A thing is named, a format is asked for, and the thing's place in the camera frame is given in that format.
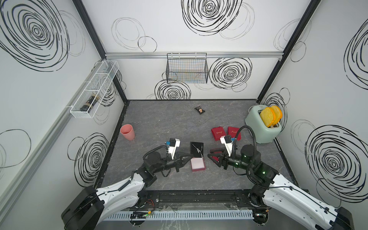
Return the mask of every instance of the toast slice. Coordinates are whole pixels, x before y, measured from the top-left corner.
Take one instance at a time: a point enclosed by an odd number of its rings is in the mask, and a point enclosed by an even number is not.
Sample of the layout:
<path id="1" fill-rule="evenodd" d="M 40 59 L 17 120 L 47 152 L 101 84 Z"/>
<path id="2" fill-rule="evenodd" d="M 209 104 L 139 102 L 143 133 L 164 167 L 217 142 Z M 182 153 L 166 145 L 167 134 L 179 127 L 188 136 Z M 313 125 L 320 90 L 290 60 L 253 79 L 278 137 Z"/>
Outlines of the toast slice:
<path id="1" fill-rule="evenodd" d="M 275 119 L 275 121 L 272 124 L 272 125 L 275 125 L 275 124 L 277 124 L 281 120 L 281 118 L 282 118 L 282 111 L 281 111 L 281 109 L 278 106 L 275 106 L 275 105 L 271 106 L 271 108 L 275 112 L 275 115 L 276 115 L 276 119 Z"/>
<path id="2" fill-rule="evenodd" d="M 261 117 L 266 127 L 270 127 L 275 122 L 276 119 L 276 114 L 270 107 L 267 107 L 264 110 L 262 110 L 259 116 Z"/>

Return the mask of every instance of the white wall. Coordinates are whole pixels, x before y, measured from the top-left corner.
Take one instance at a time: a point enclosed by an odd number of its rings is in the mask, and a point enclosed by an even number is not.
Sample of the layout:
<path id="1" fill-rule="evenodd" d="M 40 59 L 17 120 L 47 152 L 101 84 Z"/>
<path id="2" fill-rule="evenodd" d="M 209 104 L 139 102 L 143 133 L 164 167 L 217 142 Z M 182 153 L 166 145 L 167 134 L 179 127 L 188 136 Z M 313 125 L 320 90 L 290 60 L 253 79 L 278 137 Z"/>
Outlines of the white wall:
<path id="1" fill-rule="evenodd" d="M 266 83 L 277 58 L 207 59 L 207 84 L 167 84 L 166 59 L 117 61 L 126 83 L 125 94 L 130 100 L 254 99 Z"/>
<path id="2" fill-rule="evenodd" d="M 106 52 L 257 52 L 283 51 L 309 2 L 106 0 L 101 4 L 89 0 L 84 5 Z M 211 71 L 215 61 L 207 60 L 207 84 L 185 81 L 174 86 L 159 83 L 166 70 L 164 59 L 119 60 L 119 65 L 128 99 L 254 99 L 277 59 L 226 59 L 228 64 L 218 75 Z M 247 61 L 252 63 L 251 70 L 244 64 Z M 251 72 L 250 76 L 239 71 L 239 66 Z M 225 82 L 225 88 L 219 82 Z M 157 84 L 167 87 L 171 96 L 157 97 Z"/>
<path id="3" fill-rule="evenodd" d="M 347 208 L 357 230 L 366 229 L 368 198 L 367 8 L 363 0 L 323 0 L 305 46 L 266 95 L 266 104 L 273 98 L 287 111 L 279 138 L 301 188 Z"/>
<path id="4" fill-rule="evenodd" d="M 201 52 L 277 50 L 278 31 L 301 18 L 310 1 L 83 2 L 106 52 L 153 52 L 156 44 L 157 52 Z"/>
<path id="5" fill-rule="evenodd" d="M 5 1 L 12 10 L 0 20 L 0 200 L 99 60 L 72 1 Z"/>
<path id="6" fill-rule="evenodd" d="M 16 22 L 0 20 L 0 195 L 100 59 L 71 0 L 1 3 L 31 32 L 23 38 Z M 60 215 L 95 181 L 122 108 L 111 85 L 93 119 L 71 118 L 0 229 L 63 229 Z"/>
<path id="7" fill-rule="evenodd" d="M 83 187 L 93 185 L 122 108 L 117 95 L 97 111 L 108 116 L 105 123 L 72 118 L 0 229 L 64 229 L 61 213 Z"/>

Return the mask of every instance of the pink sponge insert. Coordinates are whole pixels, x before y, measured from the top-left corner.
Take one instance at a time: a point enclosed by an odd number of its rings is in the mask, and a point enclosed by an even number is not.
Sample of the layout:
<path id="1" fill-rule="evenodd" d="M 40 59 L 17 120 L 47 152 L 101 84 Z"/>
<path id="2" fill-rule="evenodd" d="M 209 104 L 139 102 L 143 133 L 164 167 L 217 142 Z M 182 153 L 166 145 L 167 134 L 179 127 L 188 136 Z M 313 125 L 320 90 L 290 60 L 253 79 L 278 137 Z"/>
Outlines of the pink sponge insert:
<path id="1" fill-rule="evenodd" d="M 190 160 L 190 163 L 192 164 L 192 171 L 193 172 L 206 169 L 205 162 L 204 162 L 203 158 L 192 158 Z"/>

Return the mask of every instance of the plastic cup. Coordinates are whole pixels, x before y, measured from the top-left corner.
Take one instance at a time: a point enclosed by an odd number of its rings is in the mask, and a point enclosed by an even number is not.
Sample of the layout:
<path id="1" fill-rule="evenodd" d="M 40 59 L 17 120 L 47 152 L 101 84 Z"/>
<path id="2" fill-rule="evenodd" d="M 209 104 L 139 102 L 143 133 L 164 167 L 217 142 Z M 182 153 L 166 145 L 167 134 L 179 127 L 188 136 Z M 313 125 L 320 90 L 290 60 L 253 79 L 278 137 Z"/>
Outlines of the plastic cup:
<path id="1" fill-rule="evenodd" d="M 133 140 L 135 138 L 135 133 L 134 133 L 134 130 L 133 130 L 133 126 L 132 125 L 129 125 L 129 124 L 126 124 L 126 125 L 123 125 L 121 128 L 120 128 L 120 133 L 129 141 Z"/>

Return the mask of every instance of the bottle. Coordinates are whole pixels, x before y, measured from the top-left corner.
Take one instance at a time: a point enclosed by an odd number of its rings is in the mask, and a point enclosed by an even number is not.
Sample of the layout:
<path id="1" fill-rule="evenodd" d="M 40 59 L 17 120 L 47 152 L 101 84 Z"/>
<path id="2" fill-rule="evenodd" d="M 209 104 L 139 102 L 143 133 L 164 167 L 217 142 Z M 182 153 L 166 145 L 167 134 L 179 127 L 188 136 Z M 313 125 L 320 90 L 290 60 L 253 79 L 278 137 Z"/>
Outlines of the bottle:
<path id="1" fill-rule="evenodd" d="M 98 95 L 92 95 L 87 102 L 80 108 L 82 112 L 90 112 L 93 108 L 93 106 L 96 104 L 96 102 L 100 99 Z"/>

